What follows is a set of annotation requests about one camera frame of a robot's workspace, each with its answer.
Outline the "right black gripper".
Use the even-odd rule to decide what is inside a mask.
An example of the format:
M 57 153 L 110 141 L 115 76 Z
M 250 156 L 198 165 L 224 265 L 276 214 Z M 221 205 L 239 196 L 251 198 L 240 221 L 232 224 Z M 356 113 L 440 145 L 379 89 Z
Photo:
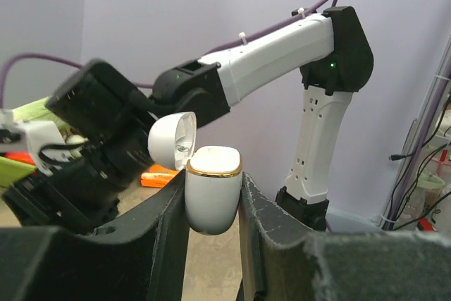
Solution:
M 91 148 L 52 176 L 28 175 L 1 198 L 22 226 L 88 234 L 118 215 L 119 194 L 153 163 L 147 132 L 134 129 Z

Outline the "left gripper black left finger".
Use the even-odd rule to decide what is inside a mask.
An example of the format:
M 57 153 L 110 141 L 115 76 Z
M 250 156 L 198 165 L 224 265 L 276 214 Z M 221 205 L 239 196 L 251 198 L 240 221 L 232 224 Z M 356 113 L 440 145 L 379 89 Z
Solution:
M 185 176 L 91 235 L 1 230 L 2 300 L 180 300 L 189 227 Z

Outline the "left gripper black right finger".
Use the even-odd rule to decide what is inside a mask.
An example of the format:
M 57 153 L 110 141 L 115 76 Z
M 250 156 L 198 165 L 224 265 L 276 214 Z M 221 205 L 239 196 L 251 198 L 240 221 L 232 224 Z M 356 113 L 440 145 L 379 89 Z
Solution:
M 450 238 L 313 231 L 249 175 L 239 205 L 241 300 L 449 300 Z

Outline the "white earbud charging case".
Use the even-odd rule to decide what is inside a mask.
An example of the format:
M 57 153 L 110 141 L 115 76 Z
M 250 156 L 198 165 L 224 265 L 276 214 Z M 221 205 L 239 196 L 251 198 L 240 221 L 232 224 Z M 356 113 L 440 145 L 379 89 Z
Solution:
M 185 173 L 185 213 L 190 228 L 203 235 L 220 235 L 233 224 L 243 178 L 241 153 L 232 147 L 195 148 L 194 112 L 172 113 L 156 120 L 147 148 L 164 168 Z

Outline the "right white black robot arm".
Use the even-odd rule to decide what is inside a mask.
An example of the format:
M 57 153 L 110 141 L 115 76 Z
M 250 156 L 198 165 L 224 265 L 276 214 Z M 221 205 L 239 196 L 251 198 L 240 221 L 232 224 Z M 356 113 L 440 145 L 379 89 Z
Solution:
M 352 95 L 373 71 L 371 48 L 350 6 L 295 11 L 265 33 L 168 69 L 150 95 L 106 61 L 91 60 L 45 101 L 81 140 L 66 142 L 53 121 L 17 122 L 11 111 L 1 111 L 1 152 L 26 151 L 36 166 L 14 180 L 2 200 L 24 226 L 86 234 L 116 218 L 119 194 L 158 164 L 186 173 L 191 228 L 221 234 L 235 218 L 243 159 L 231 147 L 196 147 L 197 130 L 294 69 L 304 86 L 302 124 L 276 200 L 323 230 L 338 131 Z

